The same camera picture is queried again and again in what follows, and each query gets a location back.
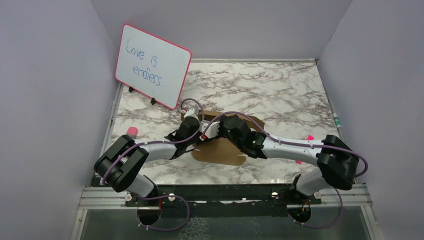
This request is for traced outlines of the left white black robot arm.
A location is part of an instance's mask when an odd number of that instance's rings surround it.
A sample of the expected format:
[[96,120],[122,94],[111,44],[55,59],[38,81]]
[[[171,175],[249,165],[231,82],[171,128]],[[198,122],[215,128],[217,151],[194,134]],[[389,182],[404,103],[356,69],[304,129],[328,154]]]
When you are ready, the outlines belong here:
[[186,153],[188,146],[200,137],[197,117],[185,117],[177,130],[163,140],[138,145],[133,138],[124,134],[95,162],[94,171],[105,180],[115,192],[132,192],[144,205],[157,200],[156,185],[140,174],[144,163],[155,160],[173,160]]

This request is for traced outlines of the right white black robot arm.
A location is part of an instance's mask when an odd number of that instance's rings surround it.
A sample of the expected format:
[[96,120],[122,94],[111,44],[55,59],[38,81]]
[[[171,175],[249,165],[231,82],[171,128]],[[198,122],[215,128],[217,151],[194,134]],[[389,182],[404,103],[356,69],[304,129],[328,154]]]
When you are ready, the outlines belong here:
[[219,118],[219,136],[228,139],[251,158],[301,161],[316,168],[295,177],[288,190],[289,199],[300,204],[326,188],[352,189],[359,158],[337,136],[323,140],[288,140],[251,130],[238,115]]

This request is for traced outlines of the brown cardboard box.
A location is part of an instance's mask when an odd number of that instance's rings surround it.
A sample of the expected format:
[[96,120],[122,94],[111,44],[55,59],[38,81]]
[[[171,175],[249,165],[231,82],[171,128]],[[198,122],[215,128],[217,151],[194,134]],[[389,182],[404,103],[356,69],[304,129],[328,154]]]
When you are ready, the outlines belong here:
[[[205,111],[204,119],[210,121],[221,113],[222,112],[217,111]],[[238,114],[238,116],[243,119],[251,129],[262,132],[251,120],[248,120],[240,114]],[[265,123],[262,120],[253,115],[249,115],[249,117],[264,128]],[[196,149],[189,153],[195,160],[205,163],[240,166],[247,160],[244,153],[226,138],[214,139],[209,142],[203,141],[202,144],[197,145]]]

